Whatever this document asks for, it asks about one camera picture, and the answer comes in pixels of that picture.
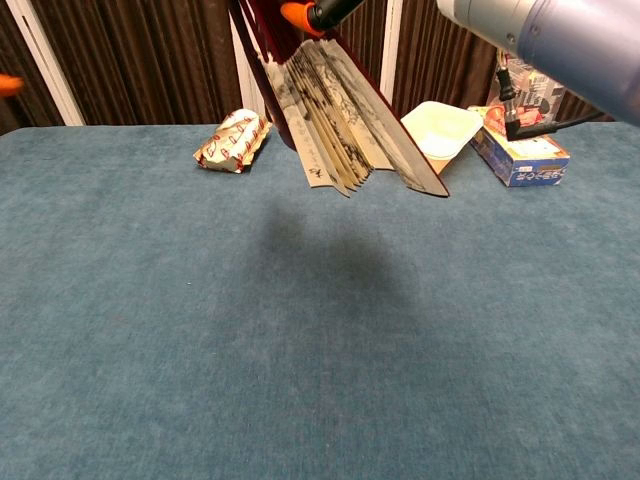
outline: blue tablecloth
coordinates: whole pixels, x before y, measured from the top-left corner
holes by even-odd
[[[640,136],[562,185],[311,190],[270,135],[0,138],[0,478],[640,478]]]

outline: brown curtain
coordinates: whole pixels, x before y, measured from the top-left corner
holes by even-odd
[[[427,100],[466,108],[484,105],[495,75],[496,49],[438,11],[437,0],[404,0],[393,105],[400,115]],[[559,119],[593,108],[572,94]]]
[[[6,2],[0,1],[0,73],[22,77],[23,92],[0,99],[0,135],[21,127],[62,125],[62,117]]]
[[[223,0],[32,0],[90,125],[216,123],[242,100]]]
[[[380,85],[387,0],[367,0],[338,27],[354,56]]]

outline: white plastic container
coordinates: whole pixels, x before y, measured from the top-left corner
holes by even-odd
[[[422,153],[437,166],[458,155],[482,128],[483,120],[476,112],[444,103],[424,102],[408,113],[402,123]]]

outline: blue box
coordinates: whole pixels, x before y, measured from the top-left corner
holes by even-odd
[[[549,136],[509,142],[487,127],[476,134],[471,146],[507,187],[557,185],[571,159]]]

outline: wrapped package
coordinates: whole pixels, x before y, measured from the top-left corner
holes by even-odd
[[[261,115],[247,109],[236,110],[193,157],[200,167],[208,170],[242,173],[253,163],[270,128],[271,123]]]

